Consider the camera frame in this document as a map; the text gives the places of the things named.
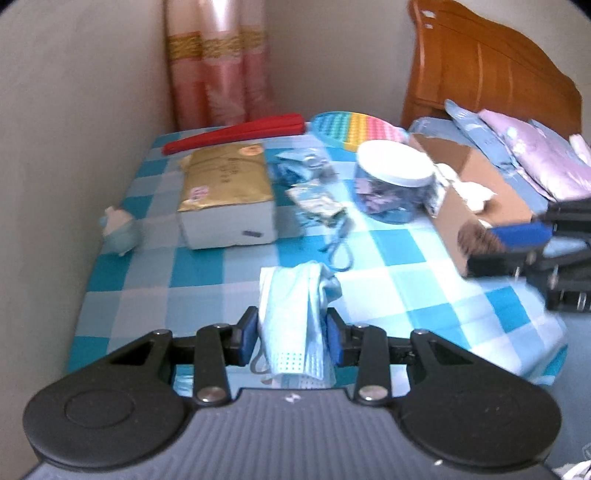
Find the blue face mask bundle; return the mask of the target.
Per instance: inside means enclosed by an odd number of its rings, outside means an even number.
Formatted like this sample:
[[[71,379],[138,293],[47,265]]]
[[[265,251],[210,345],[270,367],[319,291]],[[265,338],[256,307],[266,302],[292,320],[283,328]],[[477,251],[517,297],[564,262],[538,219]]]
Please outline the blue face mask bundle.
[[[263,267],[259,275],[259,351],[250,371],[280,389],[335,385],[329,357],[327,313],[342,297],[335,273],[310,261],[294,267]]]

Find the brown scrunchie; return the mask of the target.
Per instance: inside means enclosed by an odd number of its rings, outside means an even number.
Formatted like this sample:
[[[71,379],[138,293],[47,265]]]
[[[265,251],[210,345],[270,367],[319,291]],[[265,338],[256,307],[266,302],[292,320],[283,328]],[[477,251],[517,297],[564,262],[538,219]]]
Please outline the brown scrunchie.
[[[506,247],[499,237],[480,222],[464,223],[458,231],[457,241],[459,249],[467,258],[506,251]]]

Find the white cloth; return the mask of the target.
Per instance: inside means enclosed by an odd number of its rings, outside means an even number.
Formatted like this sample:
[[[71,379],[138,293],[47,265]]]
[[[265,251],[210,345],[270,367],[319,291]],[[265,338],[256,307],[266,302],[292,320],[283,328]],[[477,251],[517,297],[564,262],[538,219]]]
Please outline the white cloth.
[[[496,196],[493,190],[484,185],[461,180],[459,174],[448,164],[437,163],[436,167],[447,183],[456,190],[467,207],[475,214],[482,213],[487,203]]]

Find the cardboard box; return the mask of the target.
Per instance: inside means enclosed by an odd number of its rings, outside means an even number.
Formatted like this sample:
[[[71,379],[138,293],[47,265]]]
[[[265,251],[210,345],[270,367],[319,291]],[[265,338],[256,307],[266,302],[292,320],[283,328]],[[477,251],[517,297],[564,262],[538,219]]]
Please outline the cardboard box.
[[[528,223],[533,212],[478,150],[451,140],[413,134],[409,145],[435,165],[425,208],[461,276],[472,254],[500,244],[489,229]]]

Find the purple floral pillow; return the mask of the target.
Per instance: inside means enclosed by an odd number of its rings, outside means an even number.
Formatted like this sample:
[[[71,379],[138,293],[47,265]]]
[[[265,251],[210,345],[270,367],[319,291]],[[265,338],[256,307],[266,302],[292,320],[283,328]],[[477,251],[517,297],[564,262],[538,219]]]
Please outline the purple floral pillow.
[[[510,148],[531,179],[557,201],[590,197],[590,167],[570,158],[529,123],[490,110],[478,116]]]

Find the blue checked tablecloth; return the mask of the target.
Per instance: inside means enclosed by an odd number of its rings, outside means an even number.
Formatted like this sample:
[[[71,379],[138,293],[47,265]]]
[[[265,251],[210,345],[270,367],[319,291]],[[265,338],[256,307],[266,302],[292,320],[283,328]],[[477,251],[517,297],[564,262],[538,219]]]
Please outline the blue checked tablecloth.
[[[176,216],[182,188],[177,156],[156,138],[123,202],[142,230],[125,255],[103,249],[82,303],[68,367],[77,370],[156,329],[189,336],[213,323],[232,323],[259,301],[264,267],[325,261],[329,231],[301,225],[283,187],[274,187],[276,241],[267,245],[193,251]],[[426,216],[406,225],[377,222],[353,203],[355,157],[327,148],[337,179],[332,196],[353,223],[335,253],[341,267],[342,319],[374,324],[405,337],[427,328],[537,384],[552,384],[567,355],[563,321],[538,293],[516,280],[463,279]]]

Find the clear jar white lid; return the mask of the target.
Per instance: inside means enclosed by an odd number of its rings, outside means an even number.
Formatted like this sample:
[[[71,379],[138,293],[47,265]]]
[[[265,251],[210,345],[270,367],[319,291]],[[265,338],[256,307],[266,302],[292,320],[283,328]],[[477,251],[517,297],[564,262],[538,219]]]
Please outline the clear jar white lid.
[[[363,142],[356,150],[353,194],[367,216],[388,224],[409,223],[431,189],[435,165],[428,155],[391,140]]]

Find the gold wrapped tissue pack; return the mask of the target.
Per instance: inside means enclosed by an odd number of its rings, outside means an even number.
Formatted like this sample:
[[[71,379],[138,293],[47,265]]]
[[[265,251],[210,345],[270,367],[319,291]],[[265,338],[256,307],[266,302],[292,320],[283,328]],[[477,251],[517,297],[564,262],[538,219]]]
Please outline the gold wrapped tissue pack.
[[[192,250],[276,241],[276,199],[263,144],[205,147],[179,161],[177,219]]]

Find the blue bed quilt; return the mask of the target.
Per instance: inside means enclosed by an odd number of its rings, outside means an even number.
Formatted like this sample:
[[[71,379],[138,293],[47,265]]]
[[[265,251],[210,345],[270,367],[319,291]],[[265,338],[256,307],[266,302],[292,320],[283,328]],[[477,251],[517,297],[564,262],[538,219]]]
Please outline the blue bed quilt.
[[[412,122],[409,132],[479,150],[534,214],[545,212],[550,200],[548,195],[528,176],[509,147],[478,114],[449,99],[444,101],[444,110],[448,119],[421,117]]]

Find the blue white plush toy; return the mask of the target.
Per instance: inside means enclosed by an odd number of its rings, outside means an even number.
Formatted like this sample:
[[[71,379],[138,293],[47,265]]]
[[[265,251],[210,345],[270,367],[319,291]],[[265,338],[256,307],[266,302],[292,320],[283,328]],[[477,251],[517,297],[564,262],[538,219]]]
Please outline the blue white plush toy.
[[[118,256],[124,256],[141,241],[141,231],[136,219],[126,210],[109,206],[99,220],[105,248]]]

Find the packaged blue masks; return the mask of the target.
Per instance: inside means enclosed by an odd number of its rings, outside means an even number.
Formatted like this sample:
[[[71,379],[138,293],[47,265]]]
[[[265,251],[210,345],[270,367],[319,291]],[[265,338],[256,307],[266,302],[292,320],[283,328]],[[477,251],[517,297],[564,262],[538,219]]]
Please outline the packaged blue masks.
[[[329,156],[317,148],[283,150],[270,162],[270,176],[283,185],[332,181],[335,170]]]

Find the wooden headboard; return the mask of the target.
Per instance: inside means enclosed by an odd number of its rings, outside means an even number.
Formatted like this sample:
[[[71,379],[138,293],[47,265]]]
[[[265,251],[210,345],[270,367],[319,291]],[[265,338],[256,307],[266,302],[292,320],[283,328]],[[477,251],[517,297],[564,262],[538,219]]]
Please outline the wooden headboard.
[[[473,112],[534,119],[564,137],[582,131],[575,83],[528,37],[456,1],[411,1],[408,9],[416,44],[401,125],[445,118],[452,100]]]

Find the rainbow pop-it toy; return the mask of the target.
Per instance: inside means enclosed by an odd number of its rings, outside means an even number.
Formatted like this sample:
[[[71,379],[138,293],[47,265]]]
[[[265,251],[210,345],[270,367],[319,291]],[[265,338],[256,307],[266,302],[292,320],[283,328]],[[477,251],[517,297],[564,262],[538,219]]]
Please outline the rainbow pop-it toy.
[[[325,144],[356,152],[367,141],[388,140],[406,144],[408,132],[372,115],[329,111],[315,115],[310,122],[311,132]]]

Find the red folding fan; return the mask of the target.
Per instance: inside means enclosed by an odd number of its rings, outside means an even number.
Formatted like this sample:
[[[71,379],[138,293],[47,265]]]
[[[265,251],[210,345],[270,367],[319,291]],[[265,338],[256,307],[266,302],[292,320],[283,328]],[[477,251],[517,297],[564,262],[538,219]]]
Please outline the red folding fan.
[[[164,155],[172,155],[226,143],[303,135],[305,130],[307,127],[305,127],[304,117],[301,114],[276,115],[168,142],[161,148],[161,151]]]

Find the pink gold curtain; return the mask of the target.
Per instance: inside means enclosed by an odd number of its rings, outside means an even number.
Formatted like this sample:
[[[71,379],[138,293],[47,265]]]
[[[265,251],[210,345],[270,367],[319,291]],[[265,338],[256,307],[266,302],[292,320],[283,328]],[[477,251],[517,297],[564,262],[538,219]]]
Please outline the pink gold curtain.
[[[179,129],[231,126],[273,115],[263,1],[167,1],[164,19]]]

